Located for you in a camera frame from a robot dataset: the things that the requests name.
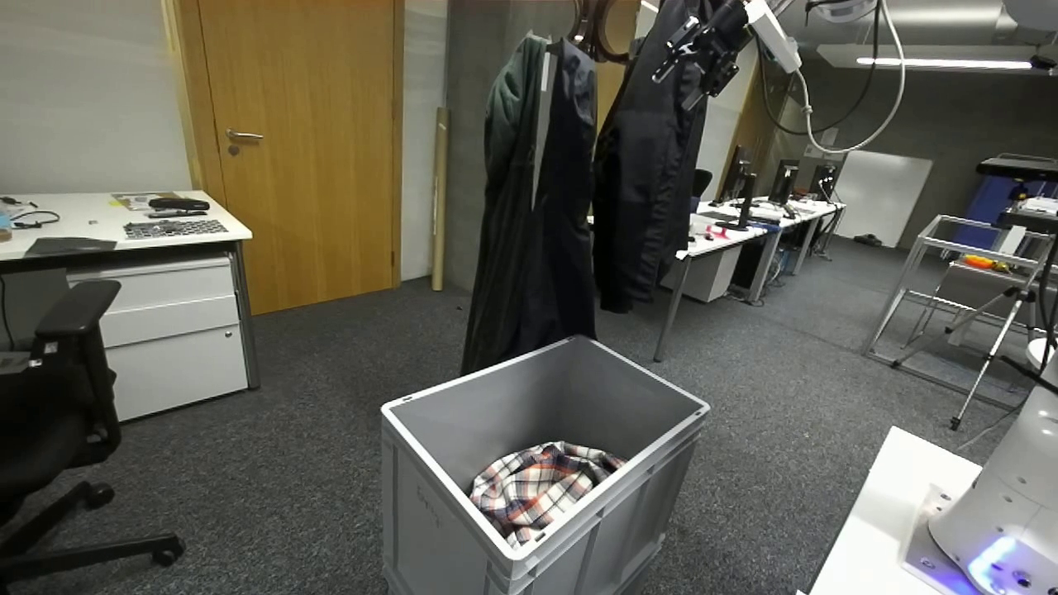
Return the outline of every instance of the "wooden door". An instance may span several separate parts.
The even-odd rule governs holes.
[[[197,173],[253,313],[395,284],[400,5],[177,0]]]

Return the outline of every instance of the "metal frame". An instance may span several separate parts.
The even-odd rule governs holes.
[[[706,248],[706,253],[690,253],[690,248],[688,248],[688,253],[678,253],[678,255],[673,255],[673,260],[678,260],[678,268],[679,268],[679,279],[678,279],[678,284],[673,284],[673,290],[671,290],[666,318],[663,318],[663,329],[662,329],[659,345],[654,345],[654,365],[662,365],[662,358],[663,358],[663,342],[666,342],[666,335],[671,335],[671,329],[673,329],[673,318],[678,318],[678,311],[679,311],[679,301],[685,301],[685,290],[688,290],[688,279],[690,279],[695,259],[725,255],[725,253],[732,253],[732,248],[751,246],[751,242],[756,242],[756,238],[763,238],[763,235],[746,235],[746,238],[737,238],[737,242]]]
[[[999,358],[999,351],[1000,351],[1000,345],[1006,345],[1013,318],[1017,318],[1020,307],[1030,301],[1030,287],[1034,287],[1038,275],[1045,275],[1045,270],[1040,270],[1045,260],[1040,260],[1040,259],[1020,259],[1020,255],[1000,255],[1000,253],[996,253],[996,248],[979,248],[979,246],[947,242],[947,238],[937,235],[941,224],[983,230],[983,231],[996,231],[996,238],[1006,235],[1000,230],[992,230],[992,224],[974,223],[974,217],[935,216],[935,217],[918,231],[912,253],[904,255],[903,270],[898,270],[898,279],[897,279],[897,287],[893,287],[893,293],[890,293],[890,301],[886,301],[886,311],[882,311],[882,318],[878,318],[878,324],[876,324],[876,331],[871,331],[871,339],[866,342],[864,351],[866,351],[870,358],[878,358],[878,342],[882,342],[886,329],[893,324],[893,318],[897,318],[897,311],[898,311],[898,304],[903,304],[904,297],[922,301],[922,304],[933,307],[933,311],[959,311],[959,318],[955,318],[955,324],[947,324],[947,331],[953,331],[953,329],[962,329],[962,324],[973,324],[973,321],[983,321],[979,313],[984,313],[984,307],[992,307],[992,304],[999,304],[999,301],[1006,297],[1006,293],[999,293],[999,297],[992,297],[992,301],[984,301],[984,304],[962,304],[962,301],[953,301],[953,297],[937,297],[937,293],[916,290],[912,282],[916,282],[916,275],[918,275],[918,268],[922,268],[922,259],[925,259],[930,253],[953,253],[953,255],[973,253],[973,255],[984,255],[984,259],[996,259],[996,260],[1026,268],[1028,275],[1020,279],[1020,287],[1017,287],[1017,293],[1012,297],[1007,313],[999,321],[999,335],[996,335],[992,349],[984,351],[984,361],[983,361],[983,367],[979,367],[967,393],[962,397],[959,414],[955,414],[953,425],[947,425],[953,429],[959,429],[959,427],[962,427],[962,417],[965,417],[967,405],[974,400],[974,393],[979,393],[979,387],[983,387],[992,361]],[[1052,235],[1038,235],[1038,231],[1026,231],[1026,242],[1045,242],[1045,246],[1052,246],[1055,238],[1052,238]],[[922,318],[916,321],[908,342],[918,342],[918,339],[922,339],[933,311],[922,311]]]

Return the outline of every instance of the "computer monitor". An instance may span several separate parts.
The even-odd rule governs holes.
[[[834,187],[836,187],[836,173],[839,173],[836,158],[807,158],[807,161],[798,161],[798,173],[794,178],[794,192],[803,190],[807,195],[828,203]]]
[[[751,170],[746,158],[732,158],[726,177],[725,177],[725,190],[718,199],[751,199],[756,187],[756,173]]]
[[[797,161],[780,161],[773,173],[773,181],[765,190],[765,199],[778,204],[785,204],[794,195],[794,178],[797,178],[798,166]]]
[[[713,181],[713,177],[710,177],[706,170],[695,170],[695,173],[690,173],[690,190],[688,190],[688,192],[690,192],[690,204],[688,204],[690,212],[697,212],[697,203],[700,203],[700,195],[703,195],[703,190],[706,190],[710,181]]]

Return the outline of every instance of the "table leg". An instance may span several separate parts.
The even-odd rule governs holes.
[[[807,259],[807,253],[813,248],[813,238],[817,238],[817,231],[821,231],[821,223],[824,223],[824,217],[813,217],[813,223],[807,224],[807,235],[803,235],[798,253],[797,253],[794,275],[798,275],[803,259]]]
[[[1013,318],[1017,318],[1020,304],[1026,304],[1026,301],[1013,301],[1013,304],[1012,304],[1012,311],[1007,311],[1007,318],[1000,321],[1000,331],[996,335],[992,351],[988,351],[988,358],[984,358],[984,365],[983,365],[979,378],[973,382],[973,387],[967,387],[967,393],[965,393],[965,400],[962,400],[959,414],[953,417],[953,429],[959,429],[959,427],[962,427],[962,417],[965,417],[965,411],[967,411],[973,397],[979,393],[983,382],[988,378],[988,367],[992,367],[992,361],[999,358],[1000,342],[1006,342],[1006,335],[1012,331],[1012,324],[1013,324]]]
[[[904,297],[908,282],[916,279],[916,268],[918,268],[922,255],[925,255],[925,246],[916,242],[912,253],[908,253],[904,260],[903,260],[903,270],[898,270],[898,279],[897,279],[897,287],[893,287],[893,297],[890,297],[890,304],[886,304],[886,311],[882,311],[882,321],[878,321],[878,329],[871,331],[871,339],[870,339],[866,349],[864,349],[870,358],[878,353],[878,342],[882,342],[890,321],[897,318],[897,307],[898,307],[898,301]]]
[[[679,284],[671,290],[666,321],[663,321],[663,329],[659,335],[659,349],[654,349],[654,365],[662,365],[662,358],[663,358],[663,342],[671,335],[673,313],[679,311],[688,279],[690,279],[690,259],[685,260]]]
[[[238,331],[241,331],[241,358],[243,358],[243,382],[251,390],[261,387],[257,349],[251,331],[251,293],[243,287],[243,260],[241,248],[230,253],[230,282],[233,282],[233,304],[238,304]]]
[[[826,260],[826,246],[828,246],[828,238],[834,238],[841,212],[847,212],[847,209],[836,209],[836,212],[826,217],[824,231],[821,231],[817,253],[821,253],[824,260]]]
[[[751,304],[756,304],[763,297],[765,270],[773,266],[773,255],[780,253],[780,238],[782,238],[782,231],[773,231],[763,242],[763,253],[760,253],[760,260],[756,260],[756,270],[753,270],[753,284],[751,284],[751,293],[746,293]]]

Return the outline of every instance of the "fabric items in crate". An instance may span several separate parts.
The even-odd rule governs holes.
[[[509,546],[527,546],[617,466],[605,451],[548,441],[500,456],[473,481],[470,501]]]

